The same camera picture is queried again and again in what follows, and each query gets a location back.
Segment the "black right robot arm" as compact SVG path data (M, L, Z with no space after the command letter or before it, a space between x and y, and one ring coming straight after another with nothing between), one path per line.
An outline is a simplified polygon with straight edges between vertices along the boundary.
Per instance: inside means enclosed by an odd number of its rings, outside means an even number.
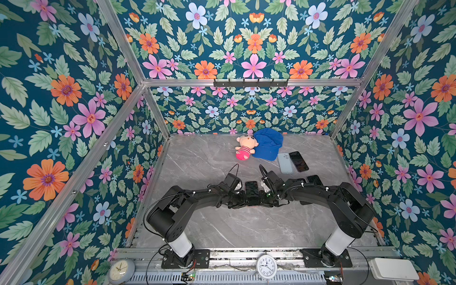
M339 186L324 186L306 183L303 179L284 181L263 166L260 166L260 172L266 196L273 199L274 207L280 207L281 201L287 201L330 209L337 226L315 256L326 267L339 263L346 249L363 236L375 216L373 206L348 182Z

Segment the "purple-edged smartphone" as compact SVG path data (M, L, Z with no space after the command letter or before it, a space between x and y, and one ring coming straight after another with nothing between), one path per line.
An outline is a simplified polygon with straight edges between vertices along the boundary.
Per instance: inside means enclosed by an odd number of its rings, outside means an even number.
M257 181L245 183L245 201L248 206L260 205L260 195Z

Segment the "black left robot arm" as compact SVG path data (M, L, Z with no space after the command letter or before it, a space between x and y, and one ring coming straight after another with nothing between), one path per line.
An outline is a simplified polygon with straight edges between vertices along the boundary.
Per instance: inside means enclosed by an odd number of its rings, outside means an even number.
M152 233L164 239L178 266L189 267L195 260L195 246L188 239L185 228L193 213L206 207L244 207L241 188L242 181L232 173L227 174L221 183L202 190L185 190L175 185L146 210L144 225L150 226Z

